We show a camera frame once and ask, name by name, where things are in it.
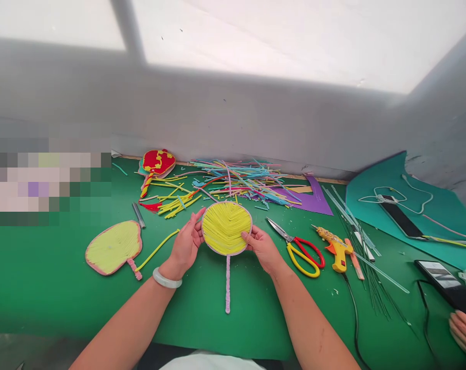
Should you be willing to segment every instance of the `black phone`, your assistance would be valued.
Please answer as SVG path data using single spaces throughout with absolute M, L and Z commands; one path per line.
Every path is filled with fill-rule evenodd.
M 466 287 L 460 281 L 439 262 L 415 260 L 414 263 L 453 308 L 466 314 Z
M 382 195 L 382 198 L 394 201 L 394 198 L 389 195 Z M 382 208 L 387 212 L 387 214 L 391 217 L 392 220 L 396 223 L 396 225 L 401 229 L 401 231 L 406 235 L 408 238 L 417 239 L 421 241 L 428 241 L 428 239 L 423 237 L 423 233 L 418 227 L 413 224 L 413 222 L 402 212 L 397 204 L 392 203 L 380 203 Z

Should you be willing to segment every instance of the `green work table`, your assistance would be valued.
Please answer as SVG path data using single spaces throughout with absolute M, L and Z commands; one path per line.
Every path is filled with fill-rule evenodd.
M 0 332 L 91 338 L 169 256 L 174 237 L 141 270 L 140 282 L 126 264 L 111 276 L 99 275 L 87 265 L 85 250 L 94 237 L 116 223 L 136 219 L 131 203 L 138 200 L 143 182 L 142 176 L 134 174 L 138 162 L 123 158 L 113 162 L 128 176 L 115 167 L 106 168 L 106 177 L 91 173 L 91 182 L 70 184 L 70 197 L 59 200 L 59 212 L 36 216 L 33 225 L 38 226 L 0 226 Z M 197 170 L 182 168 L 177 165 L 172 174 Z M 193 189 L 193 178 L 202 179 L 202 175 L 189 175 L 184 187 Z M 287 183 L 305 182 L 287 179 Z M 336 188 L 342 195 L 344 186 Z M 151 185 L 148 194 L 168 195 L 171 190 Z M 343 277 L 331 268 L 333 255 L 325 250 L 327 243 L 310 226 L 322 226 L 343 239 L 347 235 L 339 218 L 274 204 L 266 212 L 256 209 L 255 202 L 243 198 L 240 202 L 252 214 L 253 222 L 272 236 L 288 265 L 356 357 L 351 297 Z M 200 199 L 171 219 L 140 207 L 147 227 L 142 230 L 143 248 L 135 258 L 137 266 L 166 236 L 181 228 L 191 212 L 211 204 L 211 200 Z M 309 240 L 322 250 L 326 267 L 319 278 L 308 278 L 294 268 L 286 243 L 267 224 L 266 216 L 288 234 Z M 423 335 L 425 310 L 416 285 L 423 276 L 413 264 L 416 259 L 435 258 L 369 225 L 364 225 L 364 229 L 382 254 L 377 257 L 376 266 L 410 291 L 406 294 L 381 279 L 414 328 L 411 330 L 390 302 L 386 302 L 390 320 L 375 313 L 368 291 L 347 259 L 347 275 L 358 305 L 359 347 L 364 359 L 373 370 L 435 368 Z M 457 273 L 457 269 L 444 265 Z M 433 287 L 424 288 L 430 307 L 429 337 L 442 367 L 466 368 L 466 355 L 449 333 L 452 308 Z M 231 258 L 229 315 L 225 313 L 225 291 L 226 258 L 204 244 L 171 300 L 154 341 L 245 358 L 288 360 L 294 356 L 274 286 L 253 252 Z

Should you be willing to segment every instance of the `woman's left hand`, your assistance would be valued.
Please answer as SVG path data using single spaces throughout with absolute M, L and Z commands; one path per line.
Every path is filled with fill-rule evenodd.
M 159 268 L 165 278 L 180 280 L 195 262 L 198 247 L 203 243 L 201 218 L 205 211 L 202 208 L 197 214 L 192 213 L 176 236 L 170 257 Z

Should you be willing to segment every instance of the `red and yellow scissors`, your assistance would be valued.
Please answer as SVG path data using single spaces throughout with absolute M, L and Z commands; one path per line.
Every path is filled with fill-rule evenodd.
M 318 278 L 320 276 L 320 269 L 325 267 L 325 259 L 321 251 L 315 245 L 313 245 L 312 243 L 306 240 L 303 240 L 298 237 L 289 236 L 281 226 L 276 224 L 270 218 L 266 217 L 266 220 L 270 223 L 270 225 L 274 228 L 274 230 L 277 231 L 284 238 L 284 240 L 288 244 L 287 248 L 288 248 L 289 256 L 291 257 L 291 260 L 293 261 L 294 265 L 298 268 L 298 270 L 301 271 L 306 276 L 308 276 L 309 278 Z M 291 242 L 295 242 L 298 245 L 298 247 L 303 251 L 303 253 L 301 253 L 295 247 L 293 247 L 293 244 L 291 244 Z M 318 263 L 317 261 L 313 259 L 313 257 L 303 247 L 302 243 L 313 248 L 313 250 L 320 257 L 320 263 Z M 306 271 L 303 267 L 301 267 L 298 261 L 296 260 L 296 258 L 294 257 L 293 252 L 296 253 L 298 256 L 300 256 L 302 259 L 304 259 L 306 262 L 308 262 L 315 269 L 315 273 L 310 273 Z

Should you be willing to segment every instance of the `red and yellow fan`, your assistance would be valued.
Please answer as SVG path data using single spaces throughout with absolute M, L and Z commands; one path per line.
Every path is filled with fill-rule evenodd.
M 151 150 L 145 153 L 142 158 L 142 165 L 140 170 L 148 173 L 145 177 L 144 184 L 142 185 L 142 193 L 140 199 L 144 198 L 147 194 L 149 185 L 154 177 L 165 178 L 175 167 L 176 158 L 173 154 L 169 153 L 166 149 L 163 150 Z M 140 205 L 146 209 L 156 212 L 156 205 L 144 205 L 139 202 Z

